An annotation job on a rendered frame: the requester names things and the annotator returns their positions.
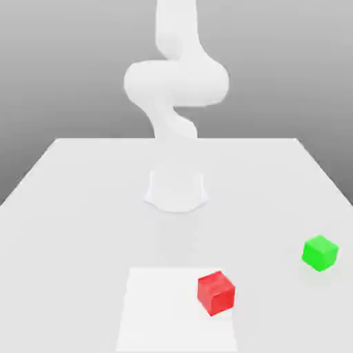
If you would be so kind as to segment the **small red cube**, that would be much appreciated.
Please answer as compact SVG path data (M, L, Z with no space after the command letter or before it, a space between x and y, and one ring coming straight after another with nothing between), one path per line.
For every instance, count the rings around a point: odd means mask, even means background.
M197 298L210 316L234 307L236 287L220 270L198 278Z

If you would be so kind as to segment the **small green cube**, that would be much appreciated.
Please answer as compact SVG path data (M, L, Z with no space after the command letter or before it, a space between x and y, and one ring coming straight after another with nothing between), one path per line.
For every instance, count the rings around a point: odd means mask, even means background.
M333 266L339 246L322 235L307 240L303 246L302 260L318 272Z

